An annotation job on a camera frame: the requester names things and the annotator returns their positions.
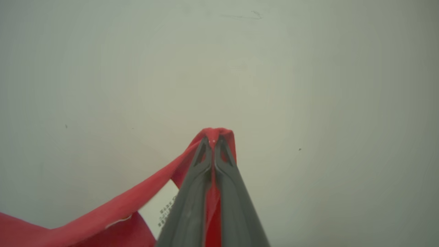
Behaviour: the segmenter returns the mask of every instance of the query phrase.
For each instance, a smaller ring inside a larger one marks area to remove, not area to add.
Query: white wall
[[[273,247],[436,246],[438,13],[3,0],[0,211],[58,227],[227,127]]]

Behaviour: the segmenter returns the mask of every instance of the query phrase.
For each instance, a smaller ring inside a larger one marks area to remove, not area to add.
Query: white label
[[[156,240],[168,218],[177,194],[177,186],[172,180],[169,180],[165,186],[138,211]]]

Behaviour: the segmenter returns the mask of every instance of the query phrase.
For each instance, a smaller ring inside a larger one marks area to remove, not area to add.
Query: red plastic bag
[[[90,213],[55,229],[46,229],[0,213],[0,246],[3,247],[152,247],[155,238],[137,212],[170,179],[178,188],[183,183],[200,141],[207,136],[212,150],[219,135],[236,160],[233,132],[224,128],[203,129],[183,154],[157,173]],[[206,247],[221,246],[220,193],[215,185],[206,195]]]

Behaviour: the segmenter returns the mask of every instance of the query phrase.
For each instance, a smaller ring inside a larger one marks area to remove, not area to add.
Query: white surface
[[[61,226],[226,127],[273,247],[436,246],[437,13],[3,0],[0,211]]]
[[[172,180],[169,180],[165,186],[138,211],[155,239],[158,239],[158,236],[160,236],[160,232],[164,226],[163,223],[166,222],[168,218],[177,194],[177,186]]]

